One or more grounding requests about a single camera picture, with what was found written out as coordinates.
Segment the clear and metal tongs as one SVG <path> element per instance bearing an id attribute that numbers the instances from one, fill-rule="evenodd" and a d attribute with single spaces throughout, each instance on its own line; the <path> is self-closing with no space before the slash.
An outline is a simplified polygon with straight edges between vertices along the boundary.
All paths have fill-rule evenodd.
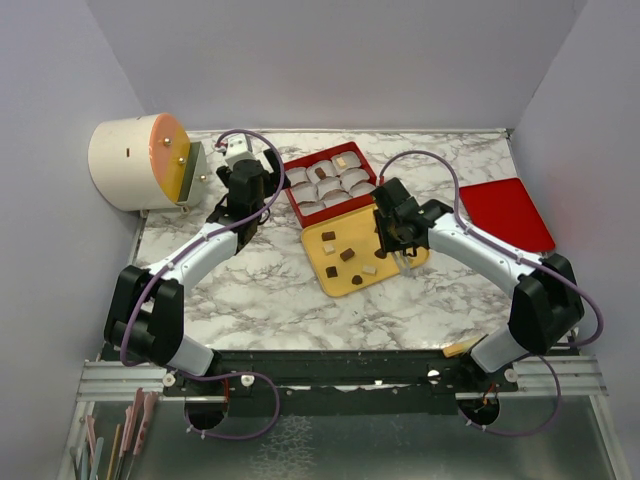
<path id="1" fill-rule="evenodd" d="M 377 234 L 380 244 L 377 250 L 382 250 L 386 254 L 386 258 L 391 256 L 399 270 L 399 274 L 409 277 L 413 261 L 417 257 L 417 248 L 403 243 L 379 226 L 375 227 L 374 232 Z"/>

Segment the red chocolate box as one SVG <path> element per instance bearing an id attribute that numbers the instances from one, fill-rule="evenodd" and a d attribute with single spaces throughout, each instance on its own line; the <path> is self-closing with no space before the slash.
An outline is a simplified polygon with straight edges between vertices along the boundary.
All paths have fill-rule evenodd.
<path id="1" fill-rule="evenodd" d="M 343 157 L 348 167 L 340 168 Z M 353 141 L 322 150 L 284 164 L 290 187 L 285 190 L 302 228 L 371 205 L 370 193 L 377 177 L 360 148 Z M 322 168 L 327 177 L 315 174 Z"/>

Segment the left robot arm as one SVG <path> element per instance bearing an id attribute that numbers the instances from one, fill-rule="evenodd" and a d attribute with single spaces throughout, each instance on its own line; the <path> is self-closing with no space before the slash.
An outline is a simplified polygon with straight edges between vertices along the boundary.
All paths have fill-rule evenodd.
<path id="1" fill-rule="evenodd" d="M 264 156 L 270 170 L 249 151 L 218 168 L 227 193 L 200 230 L 167 258 L 120 272 L 104 340 L 119 351 L 122 364 L 149 362 L 180 370 L 202 395 L 218 388 L 221 371 L 214 351 L 185 334 L 185 296 L 249 244 L 279 193 L 290 186 L 277 150 L 270 147 Z"/>

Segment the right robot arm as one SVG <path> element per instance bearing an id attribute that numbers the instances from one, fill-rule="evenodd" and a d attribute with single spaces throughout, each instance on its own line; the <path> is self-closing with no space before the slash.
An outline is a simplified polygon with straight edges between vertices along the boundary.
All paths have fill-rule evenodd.
<path id="1" fill-rule="evenodd" d="M 376 187 L 374 219 L 386 253 L 414 256 L 420 248 L 446 255 L 481 275 L 511 300 L 508 322 L 485 336 L 459 367 L 461 383 L 481 391 L 496 371 L 528 354 L 546 354 L 584 316 L 574 290 L 571 263 L 554 254 L 547 259 L 513 247 L 465 224 L 438 200 L 420 205 L 393 178 Z"/>

